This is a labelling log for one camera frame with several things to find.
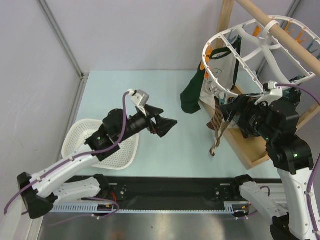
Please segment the brown striped sock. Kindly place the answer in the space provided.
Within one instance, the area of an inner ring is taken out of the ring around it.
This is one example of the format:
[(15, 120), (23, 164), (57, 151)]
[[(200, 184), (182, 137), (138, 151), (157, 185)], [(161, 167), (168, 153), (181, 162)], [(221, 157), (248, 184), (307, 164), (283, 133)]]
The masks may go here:
[(214, 143), (209, 150), (209, 153), (212, 157), (215, 156), (215, 150), (220, 146), (221, 138), (225, 132), (225, 130), (229, 127), (230, 123), (224, 121), (224, 116), (221, 111), (221, 106), (219, 99), (215, 96), (215, 109), (214, 115), (211, 118), (210, 122), (207, 123), (207, 127), (214, 131)]

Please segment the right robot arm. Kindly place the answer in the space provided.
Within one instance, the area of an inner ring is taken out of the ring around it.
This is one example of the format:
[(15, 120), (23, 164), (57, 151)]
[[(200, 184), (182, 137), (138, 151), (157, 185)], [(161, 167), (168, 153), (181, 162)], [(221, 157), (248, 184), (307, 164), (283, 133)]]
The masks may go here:
[(314, 166), (310, 146), (297, 136), (300, 119), (294, 104), (279, 99), (256, 104), (252, 97), (240, 95), (221, 106), (226, 122), (238, 117), (238, 126), (248, 134), (266, 141), (266, 152), (280, 176), (287, 209), (267, 196), (254, 181), (237, 183), (230, 188), (237, 200), (248, 200), (268, 221), (275, 240), (318, 240), (320, 214), (313, 193)]

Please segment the teal clothespin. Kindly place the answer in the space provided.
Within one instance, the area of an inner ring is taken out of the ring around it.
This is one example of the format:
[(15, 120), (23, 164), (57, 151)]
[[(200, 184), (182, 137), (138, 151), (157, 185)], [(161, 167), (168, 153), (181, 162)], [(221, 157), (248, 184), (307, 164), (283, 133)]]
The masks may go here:
[(226, 101), (227, 101), (227, 95), (223, 92), (221, 92), (218, 96), (217, 96), (217, 99), (218, 99), (218, 103), (220, 106), (223, 106), (226, 104)]

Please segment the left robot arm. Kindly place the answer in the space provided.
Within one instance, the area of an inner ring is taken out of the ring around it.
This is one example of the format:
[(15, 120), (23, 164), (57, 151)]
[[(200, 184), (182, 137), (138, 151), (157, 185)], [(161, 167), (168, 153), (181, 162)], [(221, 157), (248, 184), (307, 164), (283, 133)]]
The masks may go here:
[(82, 169), (100, 163), (118, 152), (120, 143), (147, 129), (151, 134), (164, 137), (177, 120), (161, 117), (163, 109), (145, 106), (128, 117), (125, 108), (113, 109), (103, 119), (99, 129), (66, 158), (34, 174), (26, 172), (17, 176), (19, 194), (31, 219), (48, 214), (53, 207), (68, 199), (96, 197), (105, 200), (110, 195), (110, 185), (102, 175), (83, 181), (66, 183)]

